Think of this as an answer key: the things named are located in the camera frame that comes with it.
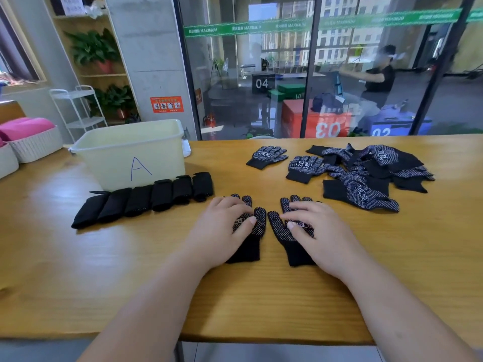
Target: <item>pink cloth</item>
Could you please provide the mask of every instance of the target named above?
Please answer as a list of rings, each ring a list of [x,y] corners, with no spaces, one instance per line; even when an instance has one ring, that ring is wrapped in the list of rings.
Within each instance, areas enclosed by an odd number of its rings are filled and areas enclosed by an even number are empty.
[[[54,127],[55,124],[45,118],[18,118],[0,124],[0,139],[3,141],[16,141],[48,131]]]

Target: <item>white basket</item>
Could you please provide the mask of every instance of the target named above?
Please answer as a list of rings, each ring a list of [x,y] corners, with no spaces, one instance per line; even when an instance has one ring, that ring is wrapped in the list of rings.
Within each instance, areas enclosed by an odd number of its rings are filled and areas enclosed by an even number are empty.
[[[18,170],[18,160],[8,143],[0,147],[0,178]]]
[[[178,119],[96,128],[70,148],[105,191],[184,175],[183,127]]]
[[[31,163],[62,148],[62,136],[55,126],[25,139],[9,141],[20,163]]]

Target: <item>blue box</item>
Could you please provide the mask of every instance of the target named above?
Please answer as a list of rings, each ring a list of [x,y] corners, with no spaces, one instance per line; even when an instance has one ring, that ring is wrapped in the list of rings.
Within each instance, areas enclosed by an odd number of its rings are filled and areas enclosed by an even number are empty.
[[[393,105],[385,105],[377,115],[363,117],[357,126],[370,136],[403,136],[409,134],[415,115],[412,112],[401,112]],[[418,135],[426,135],[431,124],[432,120],[426,117]]]

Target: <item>person's right hand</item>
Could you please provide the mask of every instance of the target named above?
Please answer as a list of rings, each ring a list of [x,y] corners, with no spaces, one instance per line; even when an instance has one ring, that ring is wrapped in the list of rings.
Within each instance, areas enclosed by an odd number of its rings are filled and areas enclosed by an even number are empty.
[[[304,201],[290,202],[290,208],[294,211],[286,212],[280,218],[312,225],[314,238],[294,222],[289,222],[287,227],[313,261],[327,273],[344,281],[361,260],[370,258],[349,226],[330,206]]]

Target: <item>red box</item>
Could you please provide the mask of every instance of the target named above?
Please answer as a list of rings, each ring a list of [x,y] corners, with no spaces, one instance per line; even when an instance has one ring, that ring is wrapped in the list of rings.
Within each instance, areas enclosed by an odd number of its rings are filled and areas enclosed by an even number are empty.
[[[284,100],[281,108],[281,128],[285,138],[298,139],[300,137],[302,109],[303,99]],[[317,113],[309,108],[305,138],[347,137],[351,119],[351,113]]]

